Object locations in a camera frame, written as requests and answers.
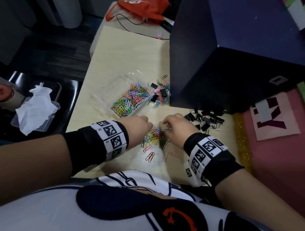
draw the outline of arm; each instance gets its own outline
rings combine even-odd
[[[198,133],[181,114],[169,115],[163,123],[172,126],[173,130],[167,131],[167,136],[189,156],[195,145],[208,136]],[[226,209],[257,220],[274,231],[305,229],[305,219],[242,169],[228,151],[212,158],[202,175],[215,187],[215,193]]]
[[[126,138],[126,148],[140,144],[153,127],[146,116],[129,116],[116,123]],[[103,140],[90,126],[64,135],[0,146],[0,205],[66,183],[84,168],[110,160],[106,159],[108,154]]]

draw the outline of white logo on bag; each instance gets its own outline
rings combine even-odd
[[[142,1],[142,0],[134,0],[134,1],[124,1],[124,2],[129,2],[131,4],[138,4],[138,3],[144,2],[144,1]]]

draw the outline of orange lid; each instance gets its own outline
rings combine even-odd
[[[13,94],[13,89],[5,84],[0,84],[0,102],[10,98]]]

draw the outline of hand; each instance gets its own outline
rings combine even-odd
[[[173,128],[172,131],[167,131],[165,134],[179,148],[183,150],[183,145],[186,140],[194,133],[199,132],[198,129],[183,115],[176,113],[174,115],[168,115],[163,124],[168,124]]]
[[[127,130],[129,137],[128,149],[142,143],[144,136],[152,129],[153,124],[148,122],[147,116],[127,116],[118,120]]]

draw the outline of red bag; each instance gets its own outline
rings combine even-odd
[[[168,0],[133,0],[119,1],[116,5],[130,11],[133,14],[141,16],[144,19],[153,19],[155,21],[163,21],[162,13],[169,6]],[[106,21],[109,22],[115,16],[111,16],[111,12],[116,6],[114,5],[106,15]]]

